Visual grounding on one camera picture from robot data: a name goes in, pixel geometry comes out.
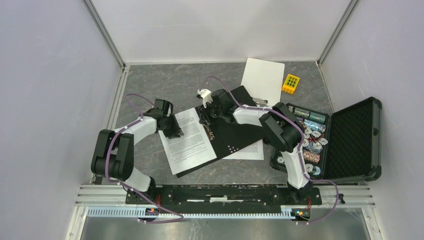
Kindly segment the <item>metal folder clip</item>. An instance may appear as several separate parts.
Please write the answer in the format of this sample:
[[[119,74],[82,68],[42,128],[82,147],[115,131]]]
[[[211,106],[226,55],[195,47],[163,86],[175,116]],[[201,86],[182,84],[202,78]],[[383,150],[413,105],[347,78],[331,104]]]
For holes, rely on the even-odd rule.
[[[204,127],[204,129],[205,129],[205,131],[208,135],[209,140],[213,141],[215,139],[215,135],[214,135],[214,132],[212,131],[212,129],[210,128],[210,126],[207,125],[207,124],[204,124],[203,127]]]

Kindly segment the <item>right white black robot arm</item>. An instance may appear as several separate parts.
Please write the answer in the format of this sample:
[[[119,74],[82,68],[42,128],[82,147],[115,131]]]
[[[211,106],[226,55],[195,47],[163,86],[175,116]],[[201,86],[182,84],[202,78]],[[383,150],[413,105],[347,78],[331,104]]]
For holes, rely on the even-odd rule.
[[[289,199],[302,204],[309,198],[313,184],[303,159],[305,129],[284,103],[277,102],[272,107],[242,105],[224,89],[214,92],[198,89],[197,97],[202,100],[199,109],[201,124],[225,127],[237,142],[248,137],[266,139],[283,158]]]

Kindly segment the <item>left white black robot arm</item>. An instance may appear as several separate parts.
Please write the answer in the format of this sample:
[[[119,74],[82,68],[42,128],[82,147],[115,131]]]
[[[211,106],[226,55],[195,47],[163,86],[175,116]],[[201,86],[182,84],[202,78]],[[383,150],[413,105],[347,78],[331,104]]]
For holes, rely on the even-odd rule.
[[[137,190],[140,200],[145,204],[153,203],[157,198],[155,180],[135,168],[134,148],[144,138],[157,133],[168,139],[184,136],[174,114],[174,105],[164,99],[156,99],[152,108],[123,127],[101,130],[93,152],[91,172],[131,191]]]

